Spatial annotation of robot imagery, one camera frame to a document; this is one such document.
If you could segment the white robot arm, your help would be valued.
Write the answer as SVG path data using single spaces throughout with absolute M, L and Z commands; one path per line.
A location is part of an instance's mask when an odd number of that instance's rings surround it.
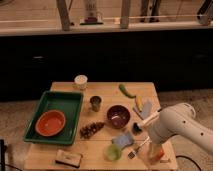
M 195 116 L 194 107 L 188 103 L 166 107 L 148 127 L 148 135 L 155 144 L 164 144 L 172 136 L 180 135 L 213 155 L 213 130 L 196 122 Z

